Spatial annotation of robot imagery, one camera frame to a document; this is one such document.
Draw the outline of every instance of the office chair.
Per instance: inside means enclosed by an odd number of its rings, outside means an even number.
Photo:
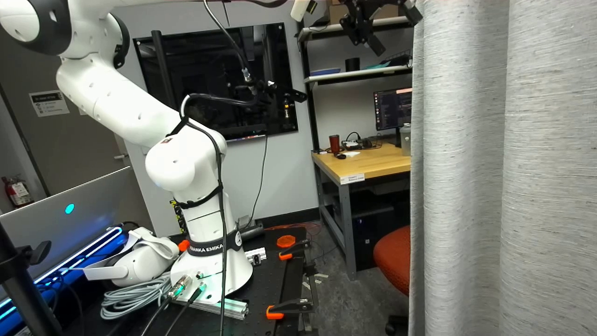
[[[373,258],[388,281],[408,296],[410,284],[410,226],[399,228],[380,239],[373,250]],[[399,327],[408,328],[408,317],[390,315],[386,324],[386,334],[395,335]]]

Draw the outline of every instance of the cardboard box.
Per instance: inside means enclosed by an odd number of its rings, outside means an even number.
[[[333,25],[335,23],[340,23],[340,19],[342,19],[344,15],[348,14],[348,8],[345,5],[330,5],[329,13],[330,24]],[[398,16],[398,6],[385,5],[377,11],[373,19],[386,19],[388,17],[396,16]]]

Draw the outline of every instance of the coiled gray cable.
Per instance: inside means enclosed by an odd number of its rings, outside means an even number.
[[[171,288],[170,272],[165,272],[151,281],[106,292],[101,303],[100,316],[104,320],[114,320],[155,300],[158,300],[160,305],[162,297]]]

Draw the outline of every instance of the monitor screen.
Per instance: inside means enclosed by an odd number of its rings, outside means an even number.
[[[402,127],[411,122],[413,88],[379,91],[373,94],[378,131]]]
[[[292,87],[288,46],[283,23],[226,29],[244,52],[258,80]],[[176,110],[190,93],[251,100],[241,65],[226,36],[219,30],[164,35],[163,46],[172,80]],[[151,38],[134,40],[147,91],[168,104],[156,48]],[[251,108],[212,100],[195,99],[186,113],[199,123],[220,132],[227,140],[297,131],[294,109],[285,109],[282,97],[268,97]]]

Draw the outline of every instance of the white vr headset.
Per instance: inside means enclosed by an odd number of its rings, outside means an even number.
[[[168,238],[156,238],[146,228],[129,231],[120,253],[95,262],[83,272],[88,280],[112,280],[126,287],[155,279],[179,256],[179,247]]]

